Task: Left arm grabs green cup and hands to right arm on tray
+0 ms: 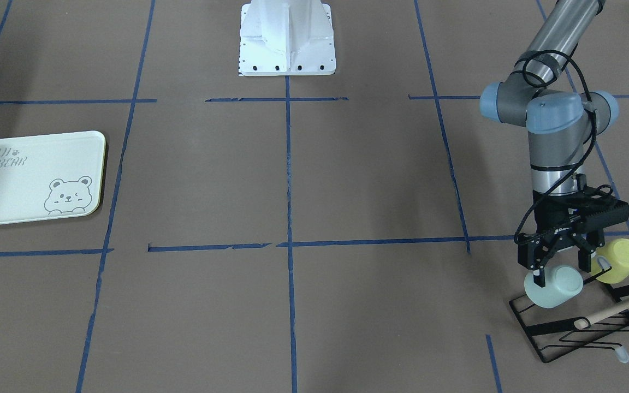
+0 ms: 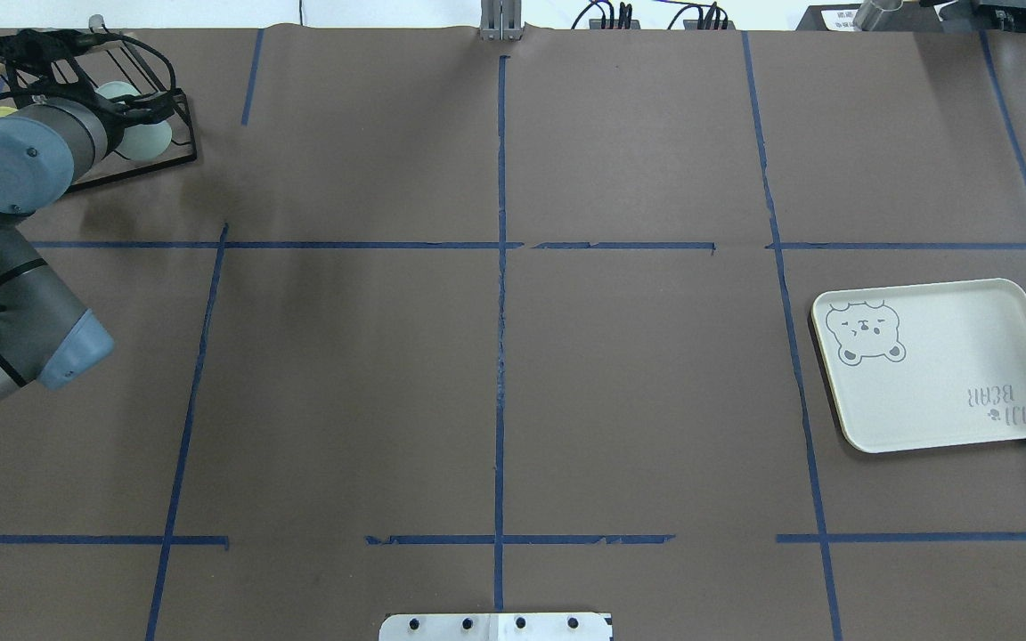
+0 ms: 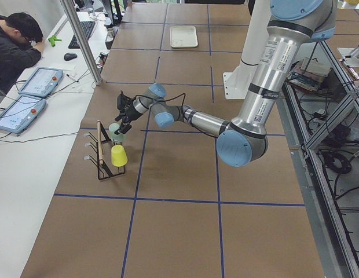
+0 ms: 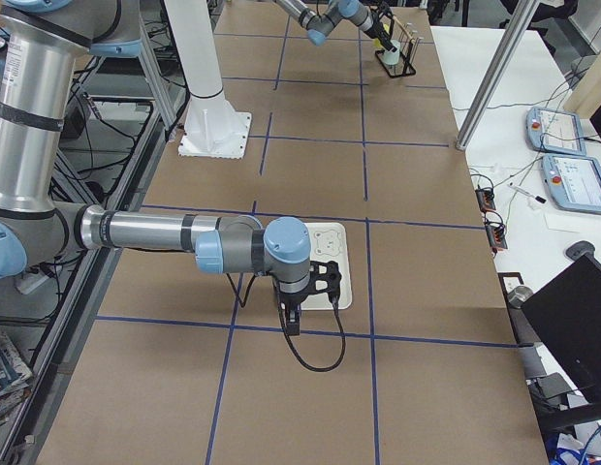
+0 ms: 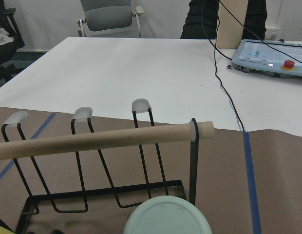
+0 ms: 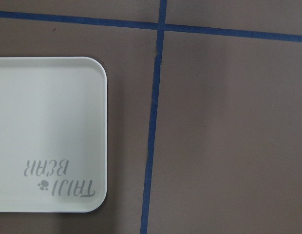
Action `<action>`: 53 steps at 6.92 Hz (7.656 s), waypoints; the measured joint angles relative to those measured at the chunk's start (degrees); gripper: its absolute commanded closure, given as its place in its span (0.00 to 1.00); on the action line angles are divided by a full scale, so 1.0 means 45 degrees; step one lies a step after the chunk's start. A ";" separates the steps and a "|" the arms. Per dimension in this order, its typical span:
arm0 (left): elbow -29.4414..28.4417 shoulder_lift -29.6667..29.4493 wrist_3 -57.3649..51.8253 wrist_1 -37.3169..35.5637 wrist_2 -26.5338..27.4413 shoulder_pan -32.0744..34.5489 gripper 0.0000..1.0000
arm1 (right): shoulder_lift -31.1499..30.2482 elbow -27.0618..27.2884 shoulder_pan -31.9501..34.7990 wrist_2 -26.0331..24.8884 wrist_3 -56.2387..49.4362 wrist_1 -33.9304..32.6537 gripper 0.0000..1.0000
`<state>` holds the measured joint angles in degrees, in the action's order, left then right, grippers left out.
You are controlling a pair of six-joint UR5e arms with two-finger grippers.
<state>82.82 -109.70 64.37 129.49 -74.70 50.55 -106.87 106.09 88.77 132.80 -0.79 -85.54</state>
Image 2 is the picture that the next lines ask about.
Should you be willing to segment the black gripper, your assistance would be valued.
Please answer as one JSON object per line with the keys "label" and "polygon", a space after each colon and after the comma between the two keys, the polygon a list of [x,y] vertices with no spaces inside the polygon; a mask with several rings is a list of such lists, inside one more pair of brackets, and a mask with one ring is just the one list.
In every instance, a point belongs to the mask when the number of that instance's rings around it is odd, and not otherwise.
{"label": "black gripper", "polygon": [[[167,71],[168,82],[156,81],[139,96],[106,99],[98,96],[98,84],[82,68],[80,58],[106,45],[131,47],[153,56]],[[85,107],[111,134],[142,123],[167,121],[179,113],[184,92],[176,82],[175,66],[146,42],[117,32],[74,31],[74,29],[21,29],[0,36],[0,62],[4,65],[7,96],[23,105],[25,98],[54,99]]]}

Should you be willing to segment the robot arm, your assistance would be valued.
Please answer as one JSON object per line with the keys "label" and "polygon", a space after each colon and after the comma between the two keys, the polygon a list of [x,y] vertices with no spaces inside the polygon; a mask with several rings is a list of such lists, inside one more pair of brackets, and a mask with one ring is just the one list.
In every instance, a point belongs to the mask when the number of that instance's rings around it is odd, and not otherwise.
{"label": "robot arm", "polygon": [[130,34],[22,29],[0,37],[0,402],[32,382],[57,390],[114,348],[19,231],[110,155],[153,161],[170,145],[139,129],[189,122],[174,65]]}

